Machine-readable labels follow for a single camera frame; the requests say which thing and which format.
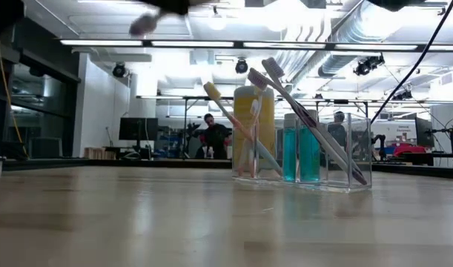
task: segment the red object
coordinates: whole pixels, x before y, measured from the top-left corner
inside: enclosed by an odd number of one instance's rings
[[[400,156],[402,153],[426,153],[426,148],[421,146],[400,146],[394,149],[393,156]]]

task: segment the spotlight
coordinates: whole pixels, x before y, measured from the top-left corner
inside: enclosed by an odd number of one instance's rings
[[[368,75],[372,70],[376,70],[377,66],[385,63],[383,55],[370,56],[367,59],[360,60],[358,66],[353,70],[353,73],[358,76]]]
[[[407,100],[412,99],[412,93],[410,90],[405,90],[402,93],[399,93],[392,97],[392,100]]]
[[[236,73],[243,74],[248,71],[248,63],[246,63],[246,59],[239,59],[236,63]]]
[[[113,69],[113,75],[117,78],[124,78],[129,75],[129,70],[125,68],[124,62],[117,62]]]

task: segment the man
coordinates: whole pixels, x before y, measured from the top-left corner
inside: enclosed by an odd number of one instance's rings
[[[228,141],[229,130],[219,123],[214,122],[213,115],[206,114],[203,119],[208,125],[208,129],[205,130],[205,142],[208,147],[213,148],[214,159],[227,159],[228,155],[225,150],[225,142]]]
[[[346,130],[345,127],[343,127],[344,120],[345,114],[341,111],[338,111],[334,114],[334,123],[328,125],[328,132],[342,147],[346,146]]]

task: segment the white toothbrush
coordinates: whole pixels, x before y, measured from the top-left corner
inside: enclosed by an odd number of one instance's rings
[[[309,127],[309,129],[314,128],[315,130],[317,130],[319,132],[319,134],[321,134],[322,137],[325,138],[327,143],[332,147],[335,154],[331,153],[332,151],[328,151],[328,153],[332,156],[332,158],[335,159],[337,156],[341,157],[343,159],[344,163],[346,163],[346,164],[344,165],[342,163],[342,166],[340,166],[340,167],[342,167],[343,170],[348,170],[348,168],[343,168],[344,166],[348,167],[348,164],[347,164],[348,156],[347,156],[346,152],[340,147],[340,145],[338,144],[336,139],[327,130],[322,128],[321,125],[316,121],[316,119],[314,117],[312,117],[310,115],[310,113],[300,103],[295,101],[292,98],[292,96],[289,93],[287,93],[287,91],[285,91],[284,87],[281,85],[279,78],[284,75],[284,72],[283,72],[282,68],[274,60],[274,58],[269,58],[267,60],[263,60],[262,65],[268,72],[269,76],[274,80],[274,84],[276,84],[276,86],[279,89],[281,89],[280,90],[281,95],[284,96],[284,98],[286,98],[286,100],[289,102],[289,104],[291,104],[291,106],[293,106],[293,103],[295,104],[295,108],[297,109],[297,111],[299,111],[299,113],[297,115],[299,115],[299,116],[302,115],[301,119],[304,119],[304,121],[303,121],[304,123],[310,122],[311,124],[307,125]],[[366,185],[367,182],[364,179],[363,174],[362,174],[360,168],[358,167],[358,165],[353,160],[350,163],[352,166],[353,177],[361,184]]]
[[[236,119],[233,115],[231,115],[229,112],[226,111],[225,107],[221,104],[219,101],[221,99],[221,93],[216,89],[214,84],[211,82],[207,82],[205,85],[203,85],[203,88],[205,89],[206,93],[210,97],[211,100],[213,100],[219,107],[219,109],[225,114],[225,116],[229,119],[229,121],[233,124],[233,126],[241,131],[241,133],[244,135],[246,139],[248,139],[251,144],[254,144],[254,137],[251,135],[250,131],[248,131],[244,126],[242,126],[241,122]],[[268,149],[265,148],[265,146],[257,140],[257,150],[259,151],[259,154],[266,159],[269,164],[272,165],[272,168],[280,175],[282,176],[282,169],[275,160],[275,158],[269,153]]]
[[[250,110],[251,114],[253,115],[253,118],[251,120],[251,128],[249,129],[249,131],[251,132],[251,135],[254,139],[257,139],[257,136],[255,136],[255,133],[256,133],[256,131],[259,130],[259,129],[257,129],[259,127],[259,124],[257,122],[258,122],[259,115],[261,113],[261,107],[262,107],[262,90],[259,90],[258,95],[259,95],[258,96],[259,99],[253,100],[253,102],[251,104],[251,110]],[[251,146],[249,144],[249,141],[245,138],[242,143],[241,155],[239,156],[238,174],[240,176],[242,176],[242,173],[244,171],[244,165],[246,162],[246,154],[250,154],[251,147],[254,149],[257,149],[254,146]],[[251,178],[254,178],[254,163],[252,162],[252,160],[254,160],[254,158],[249,157],[249,171],[251,172]]]
[[[340,147],[340,145],[338,145],[337,141],[330,135],[330,133],[328,131],[322,130],[320,124],[312,116],[310,116],[308,111],[302,105],[297,103],[297,101],[295,101],[292,96],[285,91],[278,79],[278,76],[283,75],[283,71],[282,69],[280,69],[280,67],[277,66],[275,60],[269,59],[268,61],[262,61],[262,64],[268,72],[269,76],[271,76],[271,78],[274,80],[274,82],[263,76],[261,73],[257,72],[257,70],[255,69],[250,70],[250,76],[252,79],[249,80],[256,86],[264,86],[261,84],[265,84],[265,86],[270,85],[274,89],[276,89],[291,105],[294,112],[310,129],[310,131],[317,138],[323,148],[331,155],[331,157],[344,171],[348,172],[348,158],[346,157],[346,152]],[[352,162],[352,166],[353,177],[361,184],[366,185],[367,182],[363,178],[360,169],[356,166],[356,163]]]

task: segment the toothbrush head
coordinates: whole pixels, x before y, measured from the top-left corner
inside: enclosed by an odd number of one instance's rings
[[[256,114],[257,110],[259,109],[259,101],[257,101],[257,99],[253,100],[253,103],[251,105],[251,114]]]
[[[208,94],[211,100],[216,101],[221,99],[221,93],[218,91],[218,89],[216,89],[214,84],[212,84],[211,82],[205,83],[205,85],[203,85],[203,89],[205,89],[206,94]]]
[[[270,83],[269,79],[254,68],[249,70],[248,80],[260,90],[265,90]]]
[[[262,60],[262,66],[264,66],[264,68],[268,70],[268,72],[272,71],[272,73],[275,74],[277,78],[281,78],[285,75],[284,70],[279,66],[279,64],[277,64],[274,58]]]

